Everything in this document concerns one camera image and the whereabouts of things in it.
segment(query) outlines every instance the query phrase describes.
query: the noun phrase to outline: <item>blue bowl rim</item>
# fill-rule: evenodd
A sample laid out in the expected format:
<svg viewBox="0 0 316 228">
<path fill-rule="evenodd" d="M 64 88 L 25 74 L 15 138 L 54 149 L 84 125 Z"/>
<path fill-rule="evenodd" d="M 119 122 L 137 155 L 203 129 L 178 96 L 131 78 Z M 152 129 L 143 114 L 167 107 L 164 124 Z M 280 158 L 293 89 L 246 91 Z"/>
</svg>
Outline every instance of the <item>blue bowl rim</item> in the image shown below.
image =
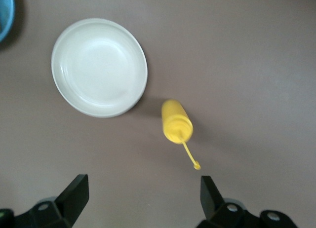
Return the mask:
<svg viewBox="0 0 316 228">
<path fill-rule="evenodd" d="M 9 31 L 11 30 L 11 27 L 14 21 L 15 4 L 14 4 L 14 0 L 10 0 L 10 2 L 11 2 L 11 5 L 10 5 L 10 10 L 9 10 L 9 19 L 7 21 L 7 24 L 4 27 L 1 27 L 0 42 L 7 36 Z"/>
</svg>

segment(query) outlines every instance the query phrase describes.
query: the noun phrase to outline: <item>plate rim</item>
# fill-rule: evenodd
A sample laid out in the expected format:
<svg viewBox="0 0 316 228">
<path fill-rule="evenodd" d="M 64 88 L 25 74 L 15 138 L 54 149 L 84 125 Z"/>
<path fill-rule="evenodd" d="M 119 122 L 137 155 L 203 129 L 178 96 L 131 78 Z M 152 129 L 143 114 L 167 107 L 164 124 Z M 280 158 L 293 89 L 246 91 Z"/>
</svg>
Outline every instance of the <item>plate rim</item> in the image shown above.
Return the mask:
<svg viewBox="0 0 316 228">
<path fill-rule="evenodd" d="M 139 92 L 139 95 L 137 95 L 137 97 L 135 97 L 133 104 L 130 104 L 126 109 L 124 108 L 124 110 L 115 112 L 114 114 L 106 114 L 106 113 L 93 114 L 91 112 L 87 112 L 87 111 L 81 109 L 80 107 L 76 106 L 64 95 L 63 91 L 60 89 L 60 87 L 58 85 L 59 83 L 58 83 L 56 76 L 55 76 L 56 70 L 54 70 L 54 68 L 53 68 L 53 63 L 55 60 L 56 51 L 58 50 L 60 44 L 63 42 L 63 40 L 65 40 L 65 37 L 67 36 L 67 34 L 69 34 L 69 32 L 75 30 L 76 28 L 78 28 L 82 25 L 86 25 L 86 24 L 90 24 L 90 23 L 101 23 L 101 24 L 111 25 L 111 26 L 114 26 L 114 27 L 124 31 L 124 33 L 127 34 L 133 40 L 133 42 L 135 42 L 136 46 L 138 47 L 137 49 L 139 49 L 139 51 L 142 55 L 142 61 L 144 61 L 144 66 L 145 66 L 144 67 L 144 81 L 142 82 L 142 88 L 141 88 L 141 91 Z M 51 54 L 51 71 L 52 71 L 55 85 L 56 85 L 59 93 L 73 108 L 75 108 L 77 111 L 79 111 L 83 114 L 86 114 L 86 115 L 89 115 L 92 117 L 99 117 L 99 118 L 108 118 L 108 117 L 119 116 L 119 115 L 124 114 L 125 112 L 129 111 L 131 108 L 133 108 L 137 104 L 137 102 L 140 100 L 140 98 L 143 96 L 146 85 L 147 85 L 147 80 L 148 80 L 148 66 L 147 66 L 146 56 L 145 56 L 145 53 L 144 53 L 141 45 L 137 41 L 137 39 L 132 35 L 132 33 L 130 33 L 126 28 L 124 28 L 120 24 L 113 22 L 111 20 L 108 20 L 108 19 L 103 19 L 103 18 L 87 18 L 87 19 L 79 20 L 77 22 L 74 22 L 73 24 L 71 24 L 65 30 L 62 31 L 62 33 L 59 35 L 59 37 L 57 38 L 57 40 L 54 44 L 53 51 Z"/>
</svg>

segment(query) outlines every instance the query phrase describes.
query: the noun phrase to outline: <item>plate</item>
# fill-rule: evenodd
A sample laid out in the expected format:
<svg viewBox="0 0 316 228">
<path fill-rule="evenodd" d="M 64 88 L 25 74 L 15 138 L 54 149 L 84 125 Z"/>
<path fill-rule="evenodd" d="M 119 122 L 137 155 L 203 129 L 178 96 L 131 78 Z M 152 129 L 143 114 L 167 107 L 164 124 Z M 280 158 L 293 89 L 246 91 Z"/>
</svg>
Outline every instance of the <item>plate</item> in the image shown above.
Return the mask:
<svg viewBox="0 0 316 228">
<path fill-rule="evenodd" d="M 51 68 L 65 100 L 94 117 L 125 113 L 141 98 L 147 82 L 146 58 L 135 37 L 105 19 L 69 26 L 55 43 Z"/>
<path fill-rule="evenodd" d="M 14 21 L 14 0 L 0 0 L 0 42 L 8 35 Z"/>
</svg>

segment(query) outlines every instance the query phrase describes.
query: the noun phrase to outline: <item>screw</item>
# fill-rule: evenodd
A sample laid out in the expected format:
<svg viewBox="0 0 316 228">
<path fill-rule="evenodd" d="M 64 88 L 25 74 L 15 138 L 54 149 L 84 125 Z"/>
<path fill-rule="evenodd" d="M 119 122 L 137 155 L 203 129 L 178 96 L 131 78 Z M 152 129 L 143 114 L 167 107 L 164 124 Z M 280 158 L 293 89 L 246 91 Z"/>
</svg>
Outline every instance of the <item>screw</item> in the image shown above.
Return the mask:
<svg viewBox="0 0 316 228">
<path fill-rule="evenodd" d="M 230 210 L 231 212 L 236 212 L 236 211 L 238 211 L 238 208 L 237 208 L 235 205 L 233 205 L 233 204 L 229 204 L 229 205 L 227 206 L 227 208 L 228 208 L 228 210 Z"/>
<path fill-rule="evenodd" d="M 269 213 L 267 214 L 267 216 L 268 216 L 271 220 L 276 221 L 276 222 L 280 220 L 280 217 L 279 217 L 276 213 L 274 213 L 274 212 L 269 212 Z"/>
<path fill-rule="evenodd" d="M 43 211 L 48 207 L 47 203 L 42 204 L 41 206 L 39 206 L 39 211 Z"/>
</svg>

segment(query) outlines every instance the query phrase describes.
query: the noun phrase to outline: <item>blue object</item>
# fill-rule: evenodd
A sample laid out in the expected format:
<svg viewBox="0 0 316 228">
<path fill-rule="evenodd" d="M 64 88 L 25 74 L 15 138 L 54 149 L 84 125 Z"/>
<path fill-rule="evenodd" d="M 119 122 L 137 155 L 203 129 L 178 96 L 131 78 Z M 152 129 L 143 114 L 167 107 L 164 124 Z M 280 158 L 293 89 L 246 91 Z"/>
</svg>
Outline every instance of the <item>blue object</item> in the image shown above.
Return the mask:
<svg viewBox="0 0 316 228">
<path fill-rule="evenodd" d="M 14 0 L 0 0 L 0 42 L 9 33 L 14 20 Z"/>
</svg>

